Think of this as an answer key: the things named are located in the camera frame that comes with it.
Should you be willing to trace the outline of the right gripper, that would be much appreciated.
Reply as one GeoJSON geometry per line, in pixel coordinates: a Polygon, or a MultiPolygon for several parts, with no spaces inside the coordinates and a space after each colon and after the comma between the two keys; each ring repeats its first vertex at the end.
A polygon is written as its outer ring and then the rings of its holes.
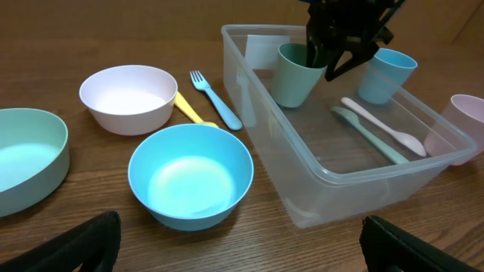
{"type": "Polygon", "coordinates": [[[372,43],[389,44],[394,34],[387,24],[405,0],[313,0],[306,24],[307,55],[327,52],[325,79],[330,82],[369,61],[380,49],[372,43]],[[348,51],[352,56],[338,68],[348,51]]]}

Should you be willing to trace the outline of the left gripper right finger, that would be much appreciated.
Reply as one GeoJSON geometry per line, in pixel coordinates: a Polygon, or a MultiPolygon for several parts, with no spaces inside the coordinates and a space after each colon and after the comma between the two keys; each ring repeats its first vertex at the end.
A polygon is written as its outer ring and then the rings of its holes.
{"type": "Polygon", "coordinates": [[[479,272],[376,215],[362,221],[359,243],[368,272],[479,272]]]}

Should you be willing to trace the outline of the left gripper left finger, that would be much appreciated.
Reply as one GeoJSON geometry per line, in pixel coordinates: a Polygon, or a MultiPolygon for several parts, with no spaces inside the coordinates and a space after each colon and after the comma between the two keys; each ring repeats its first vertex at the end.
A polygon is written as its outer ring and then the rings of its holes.
{"type": "Polygon", "coordinates": [[[121,241],[121,220],[108,211],[1,264],[2,271],[111,272],[121,241]]]}

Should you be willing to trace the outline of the blue plastic cup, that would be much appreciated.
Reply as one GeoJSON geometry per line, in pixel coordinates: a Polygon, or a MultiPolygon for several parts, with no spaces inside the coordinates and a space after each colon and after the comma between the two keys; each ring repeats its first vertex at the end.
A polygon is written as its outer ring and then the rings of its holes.
{"type": "Polygon", "coordinates": [[[358,96],[371,104],[386,104],[417,67],[417,61],[407,54],[380,48],[368,61],[358,96]]]}

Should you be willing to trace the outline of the green plastic cup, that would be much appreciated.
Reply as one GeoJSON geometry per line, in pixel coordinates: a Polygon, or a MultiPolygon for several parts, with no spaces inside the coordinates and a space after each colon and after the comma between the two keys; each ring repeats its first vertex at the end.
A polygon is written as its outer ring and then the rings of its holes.
{"type": "Polygon", "coordinates": [[[278,62],[270,94],[280,106],[297,108],[303,104],[326,70],[306,66],[307,46],[284,43],[278,48],[278,62]]]}

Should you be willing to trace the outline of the pale green bowl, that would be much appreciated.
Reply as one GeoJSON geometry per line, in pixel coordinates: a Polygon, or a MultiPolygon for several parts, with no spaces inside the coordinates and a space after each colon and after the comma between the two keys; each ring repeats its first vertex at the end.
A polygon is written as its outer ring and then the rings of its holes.
{"type": "Polygon", "coordinates": [[[59,116],[33,108],[1,110],[1,216],[42,201],[67,176],[69,132],[59,116]]]}

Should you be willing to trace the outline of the blue bowl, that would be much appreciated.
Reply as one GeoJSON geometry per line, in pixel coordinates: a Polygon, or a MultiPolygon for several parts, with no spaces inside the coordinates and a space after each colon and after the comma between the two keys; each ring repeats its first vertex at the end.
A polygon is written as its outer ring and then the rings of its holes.
{"type": "Polygon", "coordinates": [[[254,171],[250,151],[232,133],[183,124],[142,141],[127,174],[133,195],[157,221],[198,231],[230,215],[249,191],[254,171]]]}

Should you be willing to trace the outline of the pink plastic cup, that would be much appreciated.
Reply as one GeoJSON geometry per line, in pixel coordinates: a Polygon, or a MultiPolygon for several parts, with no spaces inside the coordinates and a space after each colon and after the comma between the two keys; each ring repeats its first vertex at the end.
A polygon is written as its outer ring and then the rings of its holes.
{"type": "MultiPolygon", "coordinates": [[[[441,116],[476,142],[476,151],[456,160],[453,165],[463,165],[483,152],[482,98],[468,94],[455,94],[451,97],[441,116]]],[[[451,145],[455,149],[464,148],[464,145],[458,141],[453,133],[437,122],[426,136],[423,145],[431,156],[451,152],[451,145]]]]}

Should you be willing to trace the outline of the white pink bowl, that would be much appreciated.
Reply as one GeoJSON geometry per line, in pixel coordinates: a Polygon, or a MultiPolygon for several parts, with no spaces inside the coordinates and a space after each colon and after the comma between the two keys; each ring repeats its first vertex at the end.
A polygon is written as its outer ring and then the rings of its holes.
{"type": "Polygon", "coordinates": [[[114,134],[135,136],[164,126],[178,83],[167,71],[145,65],[114,66],[89,76],[79,98],[97,123],[114,134]]]}

